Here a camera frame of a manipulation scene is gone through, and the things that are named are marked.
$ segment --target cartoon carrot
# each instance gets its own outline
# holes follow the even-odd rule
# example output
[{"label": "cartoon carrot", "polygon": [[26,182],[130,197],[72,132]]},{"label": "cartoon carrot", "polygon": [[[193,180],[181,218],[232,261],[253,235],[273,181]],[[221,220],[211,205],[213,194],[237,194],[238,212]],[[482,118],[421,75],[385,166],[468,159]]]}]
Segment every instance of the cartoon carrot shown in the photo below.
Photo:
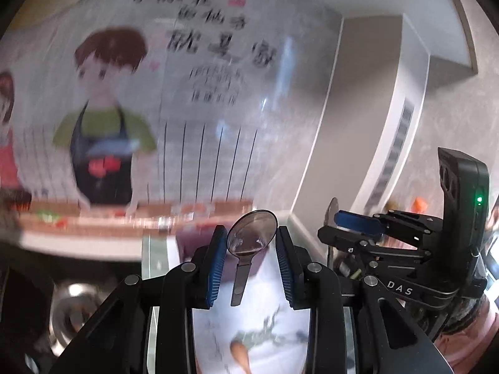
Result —
[{"label": "cartoon carrot", "polygon": [[230,343],[230,354],[234,360],[241,366],[245,374],[251,374],[250,358],[248,356],[248,349],[241,342],[232,341]]}]

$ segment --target cartoon girl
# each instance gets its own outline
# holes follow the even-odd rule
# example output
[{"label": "cartoon girl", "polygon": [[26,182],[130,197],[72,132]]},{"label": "cartoon girl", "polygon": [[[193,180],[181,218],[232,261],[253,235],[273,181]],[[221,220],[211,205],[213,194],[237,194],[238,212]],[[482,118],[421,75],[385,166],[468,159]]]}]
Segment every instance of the cartoon girl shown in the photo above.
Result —
[{"label": "cartoon girl", "polygon": [[20,189],[9,124],[14,108],[14,80],[9,71],[0,73],[0,186]]}]

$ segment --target red heart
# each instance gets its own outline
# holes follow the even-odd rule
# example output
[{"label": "red heart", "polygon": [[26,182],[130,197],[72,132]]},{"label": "red heart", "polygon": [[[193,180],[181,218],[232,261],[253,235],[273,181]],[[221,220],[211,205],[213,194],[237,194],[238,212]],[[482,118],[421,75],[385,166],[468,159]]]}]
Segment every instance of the red heart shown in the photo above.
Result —
[{"label": "red heart", "polygon": [[104,158],[104,170],[111,173],[118,171],[121,168],[121,160],[114,156],[106,156]]},{"label": "red heart", "polygon": [[246,5],[246,0],[229,0],[229,5],[235,5],[236,7],[244,7]]},{"label": "red heart", "polygon": [[152,61],[149,63],[149,69],[151,69],[153,72],[155,72],[159,68],[160,63],[156,60]]},{"label": "red heart", "polygon": [[104,168],[104,159],[92,159],[88,162],[88,172],[97,178],[104,177],[107,172]]}]

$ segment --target brown hair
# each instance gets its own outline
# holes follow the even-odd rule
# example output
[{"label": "brown hair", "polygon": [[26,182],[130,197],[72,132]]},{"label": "brown hair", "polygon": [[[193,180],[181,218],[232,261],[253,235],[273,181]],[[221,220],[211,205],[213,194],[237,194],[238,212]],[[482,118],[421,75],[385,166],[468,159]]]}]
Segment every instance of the brown hair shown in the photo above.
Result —
[{"label": "brown hair", "polygon": [[119,68],[129,65],[135,72],[147,54],[147,47],[142,35],[133,28],[107,28],[88,36],[74,51],[77,66],[92,53],[104,63]]},{"label": "brown hair", "polygon": [[12,110],[14,108],[14,79],[9,71],[0,73],[0,95],[4,96],[8,102],[8,110],[2,123],[8,123],[11,120]]}]

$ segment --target cartoon boy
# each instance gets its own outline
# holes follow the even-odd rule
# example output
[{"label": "cartoon boy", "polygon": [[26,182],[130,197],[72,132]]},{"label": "cartoon boy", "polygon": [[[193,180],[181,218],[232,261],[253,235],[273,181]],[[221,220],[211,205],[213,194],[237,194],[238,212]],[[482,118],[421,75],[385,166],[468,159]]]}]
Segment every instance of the cartoon boy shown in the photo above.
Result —
[{"label": "cartoon boy", "polygon": [[128,210],[133,211],[138,188],[147,183],[156,141],[147,122],[116,99],[118,87],[146,53],[144,38],[132,28],[97,31],[74,52],[88,100],[80,111],[66,115],[53,144],[69,150],[83,203],[87,199],[95,205],[130,204]]}]

